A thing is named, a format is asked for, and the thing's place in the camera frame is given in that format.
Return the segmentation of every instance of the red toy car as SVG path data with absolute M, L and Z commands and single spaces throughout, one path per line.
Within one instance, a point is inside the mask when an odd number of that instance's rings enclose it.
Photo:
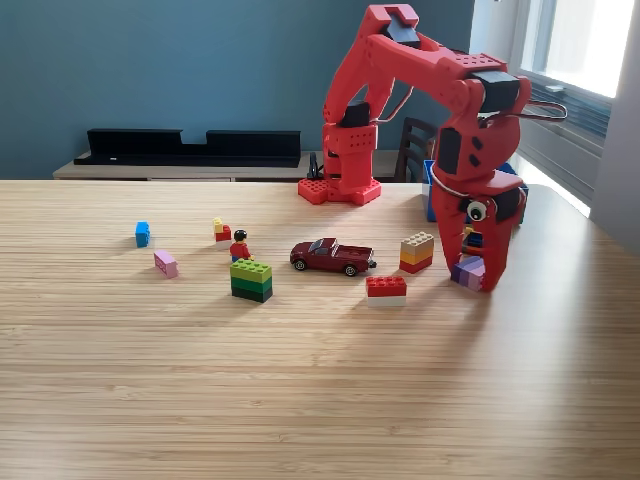
M 335 238 L 299 243 L 291 250 L 289 261 L 296 270 L 315 268 L 344 272 L 349 277 L 376 267 L 372 249 L 339 245 Z

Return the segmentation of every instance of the dark green lego brick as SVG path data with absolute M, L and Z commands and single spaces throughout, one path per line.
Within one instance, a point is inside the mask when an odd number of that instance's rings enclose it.
M 231 277 L 231 286 L 242 288 L 243 290 L 251 290 L 256 293 L 264 293 L 269 290 L 273 285 L 273 279 L 271 277 L 267 278 L 267 281 L 264 283 L 258 282 L 250 282 L 249 280 L 245 280 L 244 278 Z
M 245 290 L 243 288 L 231 287 L 231 295 L 234 297 L 245 298 L 247 300 L 253 300 L 254 302 L 264 303 L 273 295 L 273 289 L 269 289 L 264 293 L 252 292 L 251 290 Z
M 264 263 L 240 259 L 229 267 L 232 278 L 242 278 L 250 282 L 264 283 L 271 278 L 271 267 Z

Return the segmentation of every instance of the purple lego brick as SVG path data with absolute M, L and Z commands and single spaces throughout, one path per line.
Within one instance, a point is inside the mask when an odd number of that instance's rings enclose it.
M 473 269 L 469 270 L 469 283 L 467 286 L 471 290 L 475 290 L 476 292 L 480 290 L 482 286 L 482 277 L 484 277 L 484 262 L 480 264 L 474 264 Z
M 153 257 L 156 267 L 158 267 L 167 278 L 178 276 L 178 263 L 166 250 L 156 250 Z
M 479 290 L 482 275 L 484 275 L 484 261 L 482 257 L 468 257 L 453 267 L 451 280 L 463 287 L 471 288 L 470 284 L 474 286 L 478 285 L 476 290 Z

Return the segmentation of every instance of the lego brick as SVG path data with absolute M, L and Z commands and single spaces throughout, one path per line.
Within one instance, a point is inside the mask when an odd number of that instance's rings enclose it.
M 420 270 L 423 270 L 431 265 L 431 262 L 433 262 L 433 257 L 429 257 L 420 263 L 416 263 L 415 265 L 410 265 L 400 260 L 400 270 L 404 270 L 407 273 L 418 273 Z
M 467 286 L 476 292 L 480 291 L 482 288 L 482 279 L 484 277 L 484 263 L 481 265 L 475 264 L 476 267 L 469 271 L 469 281 Z
M 136 224 L 136 246 L 143 248 L 149 245 L 151 240 L 151 230 L 147 222 L 138 222 Z
M 178 262 L 169 255 L 165 250 L 156 250 L 153 253 L 153 258 L 156 267 L 165 274 L 167 278 L 173 278 L 178 276 Z
M 273 286 L 272 278 L 267 278 L 267 280 L 263 283 L 260 282 L 251 282 L 249 280 L 245 280 L 244 278 L 231 277 L 231 286 L 236 288 L 241 288 L 243 290 L 250 290 L 252 292 L 264 293 Z
M 407 283 L 402 277 L 367 277 L 365 288 L 369 297 L 399 297 L 407 294 Z
M 216 242 L 224 242 L 225 240 L 231 240 L 231 228 L 229 225 L 222 226 L 222 232 L 216 233 Z
M 367 305 L 370 307 L 403 307 L 406 303 L 406 295 L 398 297 L 367 297 Z
M 216 217 L 213 219 L 213 233 L 222 233 L 223 225 L 222 219 Z
M 329 184 L 326 180 L 304 178 L 298 182 L 298 195 L 314 205 L 320 205 L 328 199 Z
M 271 267 L 269 265 L 242 258 L 232 263 L 229 271 L 232 277 L 242 278 L 250 282 L 264 283 L 271 278 Z
M 407 252 L 400 252 L 400 260 L 409 265 L 416 265 L 429 257 L 433 257 L 433 248 L 422 252 L 420 255 L 411 255 Z
M 435 240 L 433 235 L 420 232 L 402 240 L 400 251 L 408 253 L 409 255 L 419 256 L 429 250 L 433 252 L 434 245 Z
M 484 261 L 481 257 L 468 257 L 453 267 L 451 280 L 469 287 L 472 290 L 480 290 L 484 275 Z
M 273 289 L 270 288 L 266 292 L 258 293 L 252 292 L 251 290 L 231 287 L 231 295 L 234 297 L 244 298 L 246 300 L 253 300 L 254 302 L 264 303 L 273 296 Z

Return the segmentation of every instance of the car wheel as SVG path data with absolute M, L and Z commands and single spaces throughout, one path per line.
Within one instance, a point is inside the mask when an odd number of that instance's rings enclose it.
M 358 269 L 353 265 L 347 265 L 344 267 L 344 273 L 347 277 L 355 277 L 358 274 Z
M 307 263 L 304 260 L 296 260 L 293 262 L 293 268 L 301 272 L 307 268 Z

